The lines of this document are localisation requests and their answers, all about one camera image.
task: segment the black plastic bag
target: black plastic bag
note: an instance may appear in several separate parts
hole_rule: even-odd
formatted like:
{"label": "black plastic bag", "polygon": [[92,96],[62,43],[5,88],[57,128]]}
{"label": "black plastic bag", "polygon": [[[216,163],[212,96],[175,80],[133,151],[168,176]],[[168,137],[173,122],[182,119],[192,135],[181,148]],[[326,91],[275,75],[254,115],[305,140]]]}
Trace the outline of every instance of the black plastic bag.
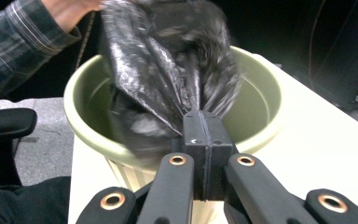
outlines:
{"label": "black plastic bag", "polygon": [[225,116],[241,87],[226,17],[207,1],[107,1],[102,13],[116,141],[145,160],[169,152],[190,110]]}

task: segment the table surface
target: table surface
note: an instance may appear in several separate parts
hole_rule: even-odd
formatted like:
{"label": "table surface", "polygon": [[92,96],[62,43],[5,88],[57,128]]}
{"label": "table surface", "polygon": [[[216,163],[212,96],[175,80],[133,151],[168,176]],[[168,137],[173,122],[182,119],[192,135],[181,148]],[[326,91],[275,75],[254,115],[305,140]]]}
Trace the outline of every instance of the table surface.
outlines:
{"label": "table surface", "polygon": [[[358,122],[259,55],[275,70],[286,97],[284,124],[257,156],[286,189],[305,199],[331,189],[358,205]],[[118,186],[106,158],[74,142],[69,223],[100,190]]]}

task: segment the plaid shirt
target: plaid shirt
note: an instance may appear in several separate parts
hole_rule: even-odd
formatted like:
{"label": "plaid shirt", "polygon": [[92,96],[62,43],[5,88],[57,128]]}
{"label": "plaid shirt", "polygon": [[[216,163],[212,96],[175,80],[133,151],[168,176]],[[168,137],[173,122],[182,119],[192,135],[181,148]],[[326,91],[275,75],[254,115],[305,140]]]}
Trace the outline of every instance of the plaid shirt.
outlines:
{"label": "plaid shirt", "polygon": [[0,96],[78,39],[78,30],[64,32],[41,0],[17,0],[0,11]]}

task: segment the black cable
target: black cable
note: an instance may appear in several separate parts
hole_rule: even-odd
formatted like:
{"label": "black cable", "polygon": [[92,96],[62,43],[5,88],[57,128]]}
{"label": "black cable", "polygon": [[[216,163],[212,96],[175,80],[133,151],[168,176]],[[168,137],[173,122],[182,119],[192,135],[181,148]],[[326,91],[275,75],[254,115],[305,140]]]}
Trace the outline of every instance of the black cable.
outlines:
{"label": "black cable", "polygon": [[312,30],[310,32],[310,46],[309,46],[309,55],[308,55],[308,74],[309,74],[309,79],[310,79],[310,88],[315,91],[314,87],[313,87],[313,82],[312,82],[312,43],[313,43],[313,35],[315,34],[315,29],[316,29],[316,25],[318,24],[318,20],[319,20],[319,16],[321,16],[322,13],[322,9],[324,8],[324,3],[326,2],[326,0],[323,0],[321,5],[319,6],[318,12],[316,13],[315,16],[315,21],[313,22],[312,25]]}

